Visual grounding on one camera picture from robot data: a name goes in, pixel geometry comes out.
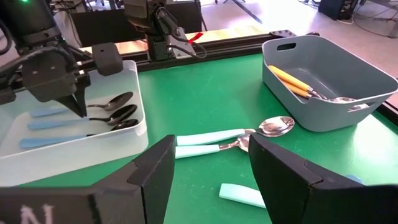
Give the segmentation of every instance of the gray plastic basket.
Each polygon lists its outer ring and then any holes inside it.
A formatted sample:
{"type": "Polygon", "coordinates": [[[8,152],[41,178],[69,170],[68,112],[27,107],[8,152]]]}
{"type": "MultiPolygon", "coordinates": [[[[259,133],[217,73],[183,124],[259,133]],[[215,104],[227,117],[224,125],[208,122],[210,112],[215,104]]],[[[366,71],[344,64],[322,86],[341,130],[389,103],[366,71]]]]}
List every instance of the gray plastic basket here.
{"type": "Polygon", "coordinates": [[[373,67],[333,42],[317,36],[270,40],[262,45],[262,79],[304,128],[324,132],[358,124],[398,90],[395,78],[373,67]],[[357,99],[334,103],[301,98],[287,89],[269,69],[287,72],[327,98],[357,99]],[[369,107],[349,111],[355,105],[369,107]]]}

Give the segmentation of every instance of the green table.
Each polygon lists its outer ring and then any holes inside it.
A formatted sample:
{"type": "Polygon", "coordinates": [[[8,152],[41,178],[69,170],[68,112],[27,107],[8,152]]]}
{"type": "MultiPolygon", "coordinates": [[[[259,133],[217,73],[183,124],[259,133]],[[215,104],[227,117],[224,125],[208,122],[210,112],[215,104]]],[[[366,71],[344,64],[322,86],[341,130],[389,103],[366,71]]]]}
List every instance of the green table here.
{"type": "MultiPolygon", "coordinates": [[[[150,145],[167,134],[256,128],[289,115],[263,84],[262,56],[196,63],[140,74],[150,145]]],[[[398,183],[398,127],[378,112],[357,126],[313,133],[296,125],[273,142],[365,184],[398,183]]],[[[132,158],[39,180],[25,186],[87,186],[132,158]]],[[[236,149],[177,160],[165,223],[271,223],[266,210],[218,197],[222,183],[257,189],[246,152],[236,149]]]]}

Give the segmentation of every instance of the light blue spoon handle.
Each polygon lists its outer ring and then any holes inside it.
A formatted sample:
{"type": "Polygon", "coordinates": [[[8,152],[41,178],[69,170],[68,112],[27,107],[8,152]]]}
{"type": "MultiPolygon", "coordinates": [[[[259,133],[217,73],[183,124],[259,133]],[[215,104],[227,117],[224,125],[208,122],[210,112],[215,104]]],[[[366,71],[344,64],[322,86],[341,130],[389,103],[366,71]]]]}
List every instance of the light blue spoon handle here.
{"type": "Polygon", "coordinates": [[[59,138],[27,138],[19,141],[19,147],[22,149],[29,149],[32,147],[48,146],[56,143],[72,141],[76,139],[85,138],[85,135],[59,137],[59,138]]]}
{"type": "Polygon", "coordinates": [[[33,121],[27,124],[29,130],[40,130],[46,128],[56,128],[66,125],[79,124],[89,121],[89,118],[74,119],[68,121],[33,121]]]}
{"type": "Polygon", "coordinates": [[[68,109],[66,109],[66,108],[43,108],[43,109],[31,111],[31,112],[29,112],[29,115],[32,118],[39,118],[39,117],[43,117],[43,116],[64,113],[67,111],[68,111],[68,109]]]}
{"type": "Polygon", "coordinates": [[[177,146],[175,147],[175,158],[181,159],[185,157],[200,156],[205,154],[210,154],[214,152],[219,152],[219,145],[209,145],[209,146],[177,146]]]}
{"type": "Polygon", "coordinates": [[[220,198],[241,202],[248,205],[266,208],[261,193],[258,190],[251,189],[237,184],[221,184],[220,198]]]}
{"type": "Polygon", "coordinates": [[[211,144],[214,142],[230,139],[245,134],[244,129],[217,131],[205,134],[192,134],[188,136],[177,136],[178,146],[195,146],[200,144],[211,144]]]}

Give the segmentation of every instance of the concrete floor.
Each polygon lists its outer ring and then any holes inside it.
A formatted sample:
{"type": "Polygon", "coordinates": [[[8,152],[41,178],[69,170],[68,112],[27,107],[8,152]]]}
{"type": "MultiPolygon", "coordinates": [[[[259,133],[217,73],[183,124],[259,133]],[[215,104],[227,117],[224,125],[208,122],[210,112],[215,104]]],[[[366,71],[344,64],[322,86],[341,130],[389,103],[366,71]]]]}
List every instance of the concrete floor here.
{"type": "MultiPolygon", "coordinates": [[[[202,13],[209,30],[225,29],[229,27],[246,26],[248,24],[258,25],[251,16],[244,12],[231,0],[226,4],[214,0],[201,0],[202,13]]],[[[390,39],[371,34],[359,28],[356,24],[344,24],[333,21],[329,17],[320,14],[316,9],[306,6],[297,0],[247,0],[243,3],[253,14],[262,21],[262,26],[268,30],[289,29],[302,35],[307,32],[316,31],[323,37],[340,45],[351,53],[359,56],[375,67],[386,73],[398,77],[398,39],[390,39]]],[[[365,16],[373,16],[386,10],[385,6],[367,2],[358,10],[365,16]]],[[[392,17],[397,11],[389,10],[381,16],[392,17]]],[[[359,25],[378,32],[388,34],[394,22],[381,22],[374,19],[364,19],[356,16],[359,25]]],[[[64,30],[65,39],[76,45],[71,32],[71,24],[65,15],[58,13],[57,23],[64,30]]],[[[5,41],[0,40],[0,48],[5,46],[5,41]]],[[[15,50],[0,56],[0,65],[16,57],[15,50]]],[[[394,97],[398,107],[398,94],[394,97]]]]}

